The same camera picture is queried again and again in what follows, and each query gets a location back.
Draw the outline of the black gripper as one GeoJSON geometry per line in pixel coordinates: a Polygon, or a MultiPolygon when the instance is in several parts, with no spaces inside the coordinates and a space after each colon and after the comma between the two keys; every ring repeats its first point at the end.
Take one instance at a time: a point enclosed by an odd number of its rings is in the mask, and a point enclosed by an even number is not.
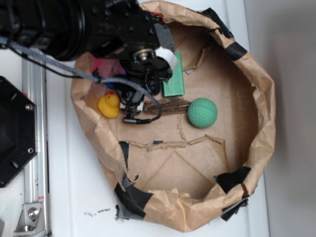
{"type": "Polygon", "coordinates": [[[122,92],[126,117],[124,123],[150,123],[154,118],[137,119],[138,106],[144,96],[153,100],[160,93],[162,82],[168,82],[178,64],[174,42],[163,17],[143,10],[136,0],[86,0],[86,18],[91,31],[86,51],[96,58],[116,59],[126,72],[125,78],[138,85],[133,88],[115,82],[122,92]]]}

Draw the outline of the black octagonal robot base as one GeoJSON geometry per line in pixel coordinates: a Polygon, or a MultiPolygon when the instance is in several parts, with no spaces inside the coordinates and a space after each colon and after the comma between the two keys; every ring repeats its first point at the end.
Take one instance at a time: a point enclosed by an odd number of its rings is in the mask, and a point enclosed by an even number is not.
{"type": "Polygon", "coordinates": [[[0,187],[5,188],[37,154],[36,105],[0,78],[0,187]]]}

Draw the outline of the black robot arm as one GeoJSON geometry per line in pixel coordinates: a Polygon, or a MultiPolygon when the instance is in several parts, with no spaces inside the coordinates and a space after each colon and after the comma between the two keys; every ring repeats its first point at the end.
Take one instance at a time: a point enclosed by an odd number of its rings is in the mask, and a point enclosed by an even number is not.
{"type": "Polygon", "coordinates": [[[0,45],[96,83],[112,83],[123,93],[123,122],[136,119],[144,97],[153,99],[172,77],[178,59],[161,14],[136,0],[3,0],[0,45]],[[64,65],[84,53],[118,60],[126,76],[91,75],[64,65]]]}

